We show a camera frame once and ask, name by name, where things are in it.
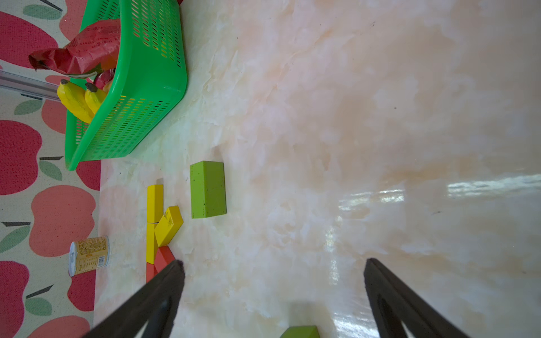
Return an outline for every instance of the red wooden block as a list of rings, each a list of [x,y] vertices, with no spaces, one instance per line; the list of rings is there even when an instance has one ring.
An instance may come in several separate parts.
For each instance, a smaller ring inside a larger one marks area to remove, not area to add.
[[[164,268],[174,260],[175,256],[173,256],[173,253],[171,252],[171,250],[169,250],[169,247],[164,246],[158,248],[158,252],[156,252],[156,259],[154,260],[154,266],[156,267],[156,270],[160,272],[161,270],[164,270]]]
[[[158,274],[154,264],[147,263],[147,283]]]

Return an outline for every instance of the red plastic bag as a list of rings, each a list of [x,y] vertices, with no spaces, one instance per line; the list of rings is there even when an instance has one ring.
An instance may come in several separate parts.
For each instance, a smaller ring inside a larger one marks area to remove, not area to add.
[[[120,50],[120,19],[101,20],[64,48],[35,51],[28,56],[34,69],[51,69],[74,78],[87,78],[115,68]]]

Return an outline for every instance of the yellow banana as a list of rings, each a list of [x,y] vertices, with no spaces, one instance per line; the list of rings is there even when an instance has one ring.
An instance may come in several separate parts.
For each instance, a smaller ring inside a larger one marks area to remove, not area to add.
[[[63,105],[79,120],[90,123],[94,118],[94,113],[88,107],[84,100],[84,89],[69,82],[66,79],[60,80],[60,85],[56,90],[58,97]]]
[[[90,110],[96,114],[103,101],[105,101],[107,93],[96,87],[93,83],[87,83],[86,86],[87,90],[84,93],[84,100],[87,102]]]

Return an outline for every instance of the leaf print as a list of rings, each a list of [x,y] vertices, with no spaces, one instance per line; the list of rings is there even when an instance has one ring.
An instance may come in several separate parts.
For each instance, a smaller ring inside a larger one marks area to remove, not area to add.
[[[62,16],[59,10],[44,5],[28,5],[23,9],[23,14],[44,20],[57,20]]]
[[[30,226],[22,227],[10,232],[0,241],[0,253],[7,251],[21,243],[30,233]]]
[[[28,100],[19,103],[19,105],[15,108],[14,115],[26,115],[30,114],[36,110],[41,108],[41,101],[40,100]]]
[[[62,180],[62,172],[60,169],[51,162],[41,160],[39,162],[39,169],[47,176],[54,178],[55,180]]]
[[[24,307],[36,316],[50,316],[52,314],[52,305],[45,298],[28,298],[24,302]]]

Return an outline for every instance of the floor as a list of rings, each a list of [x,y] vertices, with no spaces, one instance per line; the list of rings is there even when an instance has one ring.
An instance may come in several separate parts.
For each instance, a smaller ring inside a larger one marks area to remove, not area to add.
[[[186,96],[103,163],[95,323],[145,281],[158,181],[184,215],[174,337],[377,337],[369,257],[472,337],[541,335],[541,3],[181,7]],[[225,216],[189,216],[201,160],[225,164]]]

